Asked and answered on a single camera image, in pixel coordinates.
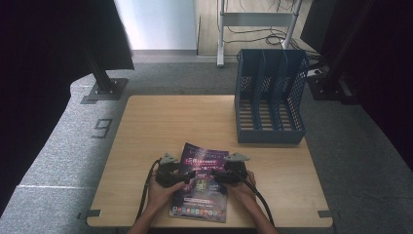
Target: black drape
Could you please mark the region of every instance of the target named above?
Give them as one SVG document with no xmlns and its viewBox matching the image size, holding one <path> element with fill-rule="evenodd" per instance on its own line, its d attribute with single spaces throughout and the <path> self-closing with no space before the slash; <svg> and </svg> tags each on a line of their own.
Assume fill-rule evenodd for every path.
<svg viewBox="0 0 413 234">
<path fill-rule="evenodd" d="M 133 69 L 113 0 L 0 6 L 1 213 L 64 111 L 70 84 L 91 73 L 80 36 L 102 69 Z"/>
</svg>

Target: person's right hand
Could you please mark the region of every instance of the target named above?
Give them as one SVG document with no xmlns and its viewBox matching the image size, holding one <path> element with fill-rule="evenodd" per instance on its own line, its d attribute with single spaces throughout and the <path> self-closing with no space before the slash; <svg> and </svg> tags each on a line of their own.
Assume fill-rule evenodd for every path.
<svg viewBox="0 0 413 234">
<path fill-rule="evenodd" d="M 255 182 L 254 173 L 251 171 L 247 171 L 247 172 L 248 172 L 248 177 L 246 180 L 255 186 L 256 182 Z M 228 190 L 230 190 L 232 195 L 244 205 L 245 203 L 248 202 L 248 200 L 256 201 L 254 192 L 248 186 L 246 186 L 246 184 L 243 182 L 239 184 L 222 184 L 222 185 L 224 185 Z"/>
</svg>

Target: plastic file rack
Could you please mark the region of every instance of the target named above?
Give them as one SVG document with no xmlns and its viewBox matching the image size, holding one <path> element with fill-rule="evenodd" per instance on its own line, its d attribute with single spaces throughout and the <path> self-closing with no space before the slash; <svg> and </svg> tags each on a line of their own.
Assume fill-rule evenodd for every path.
<svg viewBox="0 0 413 234">
<path fill-rule="evenodd" d="M 298 144 L 309 62 L 301 50 L 241 50 L 235 107 L 239 143 Z"/>
</svg>

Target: purple magazine cover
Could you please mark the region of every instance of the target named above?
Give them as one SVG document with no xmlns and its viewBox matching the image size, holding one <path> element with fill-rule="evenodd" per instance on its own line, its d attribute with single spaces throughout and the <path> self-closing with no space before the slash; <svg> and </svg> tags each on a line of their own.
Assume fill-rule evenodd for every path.
<svg viewBox="0 0 413 234">
<path fill-rule="evenodd" d="M 224 170 L 228 151 L 211 150 L 185 143 L 178 172 L 197 171 L 190 183 L 173 194 L 169 214 L 177 217 L 225 222 L 227 190 L 215 182 L 211 169 Z"/>
</svg>

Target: hand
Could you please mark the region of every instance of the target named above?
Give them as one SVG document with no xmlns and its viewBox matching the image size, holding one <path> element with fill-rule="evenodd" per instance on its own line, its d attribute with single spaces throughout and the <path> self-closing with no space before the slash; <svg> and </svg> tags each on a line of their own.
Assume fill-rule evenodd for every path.
<svg viewBox="0 0 413 234">
<path fill-rule="evenodd" d="M 179 182 L 172 187 L 165 188 L 155 181 L 155 175 L 152 175 L 149 182 L 148 190 L 148 205 L 145 210 L 152 209 L 155 212 L 158 212 L 163 208 L 173 192 L 185 186 L 184 182 Z"/>
<path fill-rule="evenodd" d="M 247 171 L 247 172 L 248 172 L 248 177 L 246 181 L 250 182 L 252 185 L 255 186 L 256 181 L 255 181 L 254 173 L 251 171 Z M 222 184 L 222 185 L 224 185 L 228 190 L 230 190 L 231 193 L 234 195 L 234 197 L 238 201 L 243 203 L 244 205 L 245 205 L 245 202 L 247 202 L 247 200 L 256 201 L 254 192 L 248 186 L 246 186 L 246 184 L 243 182 L 239 184 Z"/>
</svg>

